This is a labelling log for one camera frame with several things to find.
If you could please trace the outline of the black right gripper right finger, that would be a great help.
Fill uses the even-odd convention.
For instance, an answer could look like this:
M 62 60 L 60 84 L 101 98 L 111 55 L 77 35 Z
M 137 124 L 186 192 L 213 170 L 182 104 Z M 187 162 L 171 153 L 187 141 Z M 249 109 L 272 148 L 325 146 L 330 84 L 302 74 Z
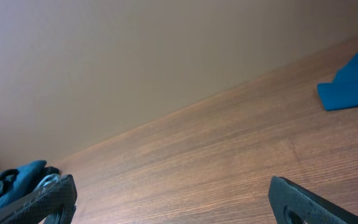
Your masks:
M 284 177 L 272 177 L 268 199 L 278 224 L 358 224 L 357 215 Z

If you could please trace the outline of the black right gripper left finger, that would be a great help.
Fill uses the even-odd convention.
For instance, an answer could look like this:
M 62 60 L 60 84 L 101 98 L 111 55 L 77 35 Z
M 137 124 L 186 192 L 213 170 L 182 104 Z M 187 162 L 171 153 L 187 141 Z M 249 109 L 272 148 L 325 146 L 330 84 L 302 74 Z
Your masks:
M 77 191 L 68 174 L 0 209 L 0 224 L 70 224 L 76 211 Z

